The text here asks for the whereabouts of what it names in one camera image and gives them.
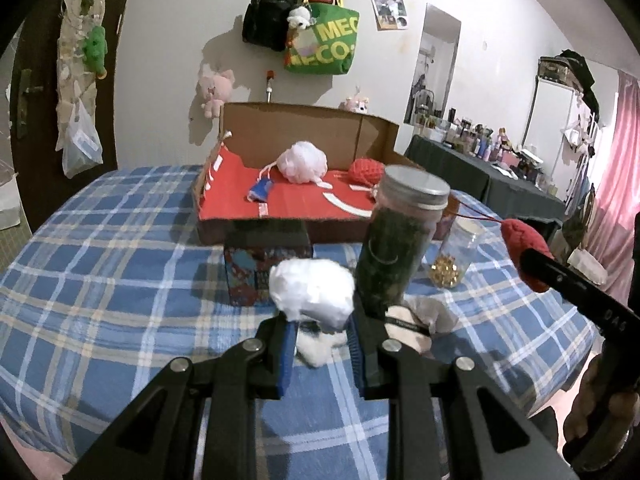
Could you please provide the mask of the person's right hand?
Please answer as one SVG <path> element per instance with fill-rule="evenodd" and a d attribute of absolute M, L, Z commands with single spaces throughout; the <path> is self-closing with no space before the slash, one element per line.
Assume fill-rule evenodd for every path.
<path fill-rule="evenodd" d="M 602 356 L 598 354 L 590 362 L 580 382 L 577 396 L 564 420 L 563 434 L 565 443 L 583 439 L 589 431 L 588 417 L 596 409 L 603 398 L 605 386 L 601 382 L 600 372 Z M 612 422 L 608 440 L 605 445 L 608 454 L 613 448 L 620 448 L 630 434 L 639 413 L 639 395 L 636 392 L 619 392 L 612 394 L 608 401 L 608 419 Z"/>

